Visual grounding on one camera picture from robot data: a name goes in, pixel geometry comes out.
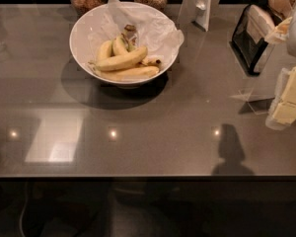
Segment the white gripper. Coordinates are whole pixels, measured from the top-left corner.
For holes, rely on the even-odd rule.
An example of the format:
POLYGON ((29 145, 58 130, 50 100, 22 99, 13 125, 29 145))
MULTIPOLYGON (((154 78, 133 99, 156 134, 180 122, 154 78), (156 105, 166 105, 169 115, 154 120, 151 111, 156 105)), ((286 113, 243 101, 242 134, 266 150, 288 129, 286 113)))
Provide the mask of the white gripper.
MULTIPOLYGON (((292 18, 288 17, 269 32, 264 40, 270 44, 286 42, 287 51, 296 57, 296 4, 292 18)), ((296 66, 283 68, 278 75, 275 98, 268 110, 265 125, 274 130, 283 130, 296 120, 296 66)))

